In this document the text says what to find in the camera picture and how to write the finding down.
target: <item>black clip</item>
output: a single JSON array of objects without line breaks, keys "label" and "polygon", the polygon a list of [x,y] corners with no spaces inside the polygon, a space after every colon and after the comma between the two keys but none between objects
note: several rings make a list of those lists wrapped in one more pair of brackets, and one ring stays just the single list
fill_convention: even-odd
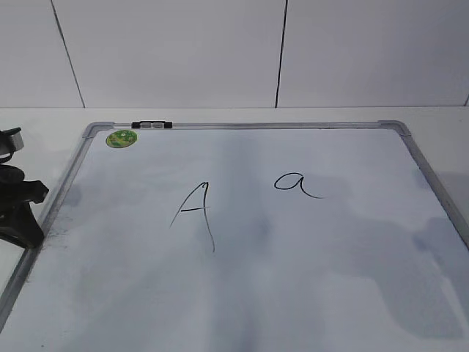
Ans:
[{"label": "black clip", "polygon": [[173,122],[168,121],[139,121],[132,122],[132,128],[173,128]]},{"label": "black clip", "polygon": [[[0,131],[0,164],[9,161],[23,147],[20,128]],[[29,202],[42,203],[49,192],[40,181],[24,181],[24,172],[17,167],[0,165],[0,238],[23,248],[39,246],[44,232],[34,218]]]}]

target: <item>whiteboard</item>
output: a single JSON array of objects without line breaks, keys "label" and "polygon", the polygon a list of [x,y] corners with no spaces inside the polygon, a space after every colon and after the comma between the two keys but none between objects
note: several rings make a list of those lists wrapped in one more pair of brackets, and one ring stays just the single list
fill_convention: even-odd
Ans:
[{"label": "whiteboard", "polygon": [[134,131],[89,140],[1,351],[469,350],[468,250],[395,131]]}]

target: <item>white tile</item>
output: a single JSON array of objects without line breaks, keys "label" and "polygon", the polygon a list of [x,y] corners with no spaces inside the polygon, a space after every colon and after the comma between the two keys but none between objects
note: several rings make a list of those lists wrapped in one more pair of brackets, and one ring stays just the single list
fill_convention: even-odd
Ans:
[{"label": "white tile", "polygon": [[274,106],[284,0],[56,0],[87,107]]},{"label": "white tile", "polygon": [[290,0],[279,106],[461,106],[467,0]]},{"label": "white tile", "polygon": [[81,106],[48,0],[0,0],[0,106]]}]

